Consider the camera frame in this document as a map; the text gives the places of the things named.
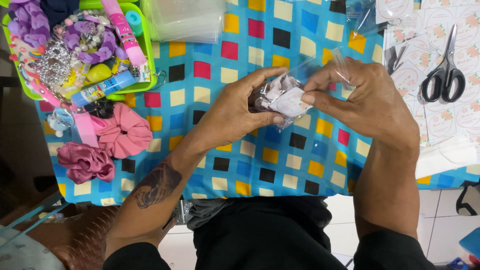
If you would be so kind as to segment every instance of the pink glue stick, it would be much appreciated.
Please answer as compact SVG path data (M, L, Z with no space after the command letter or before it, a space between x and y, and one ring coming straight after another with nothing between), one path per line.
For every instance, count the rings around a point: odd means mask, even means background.
M101 3L110 17L111 23L115 26L117 35L120 37L120 41L132 65L140 66L147 63L147 59L138 45L138 41L133 35L132 29L125 15L123 15L117 0L101 0Z

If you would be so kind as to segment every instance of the arm tattoo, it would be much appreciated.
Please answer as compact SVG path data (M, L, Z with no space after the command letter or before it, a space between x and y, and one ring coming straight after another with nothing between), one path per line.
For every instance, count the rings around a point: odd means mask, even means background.
M132 190L140 209L161 203L180 184L181 174L164 159Z

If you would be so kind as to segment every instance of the forearm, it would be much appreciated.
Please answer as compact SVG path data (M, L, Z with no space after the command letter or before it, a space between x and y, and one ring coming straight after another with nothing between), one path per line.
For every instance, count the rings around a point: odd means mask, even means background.
M207 153L195 138L195 131L188 133L127 196L108 233L107 257L131 243L157 244L158 228L170 218L189 177Z
M359 238L382 228L417 237L418 156L415 147L399 150L373 140L353 196Z

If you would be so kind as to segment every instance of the pink scrunchie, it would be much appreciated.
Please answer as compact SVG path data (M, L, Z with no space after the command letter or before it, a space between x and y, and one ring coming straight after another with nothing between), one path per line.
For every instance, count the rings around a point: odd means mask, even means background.
M59 164L67 168L67 177L75 184L99 178L107 183L115 177L112 159L103 149L68 142L57 149Z
M100 136L98 147L107 151L110 156L124 159L146 149L152 141L148 121L123 103L115 103L113 117L105 119L107 127L97 130Z

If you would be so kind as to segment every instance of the scissors blade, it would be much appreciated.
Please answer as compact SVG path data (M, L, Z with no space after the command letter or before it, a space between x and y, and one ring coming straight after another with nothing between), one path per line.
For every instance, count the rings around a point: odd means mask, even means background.
M450 64L453 64L453 55L455 54L455 40L456 40L456 30L458 28L457 24L454 24L452 31L450 31L450 36L448 37L447 46L445 49L445 58Z

